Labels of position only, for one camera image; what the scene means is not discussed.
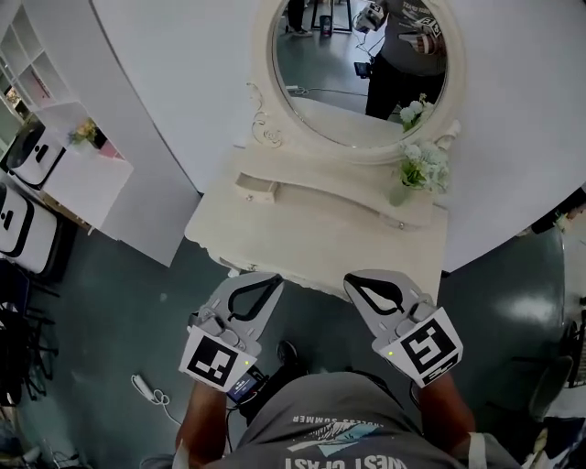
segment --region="person's arm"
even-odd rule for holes
[[[462,400],[450,373],[419,391],[419,406],[426,440],[446,453],[470,439],[476,431],[472,411]]]
[[[226,395],[203,383],[191,392],[185,419],[177,433],[176,448],[190,454],[190,466],[201,467],[223,456],[226,444]]]

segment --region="black shoe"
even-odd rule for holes
[[[296,365],[299,363],[297,349],[290,341],[281,341],[278,343],[277,357],[282,366]]]

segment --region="sleeve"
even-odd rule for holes
[[[451,452],[460,463],[469,469],[519,469],[515,461],[493,435],[471,433],[470,439]]]

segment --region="person's left arm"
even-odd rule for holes
[[[226,444],[226,395],[195,383],[185,419],[177,433],[176,448],[183,445],[190,466],[199,468],[222,459]]]

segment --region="white robot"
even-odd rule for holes
[[[254,272],[226,279],[191,314],[179,371],[228,392],[262,351],[262,331],[283,292],[278,274]],[[437,309],[405,274],[361,270],[344,287],[375,339],[373,349],[424,387],[461,361],[462,344],[446,311]],[[261,292],[246,314],[235,311],[240,295]]]

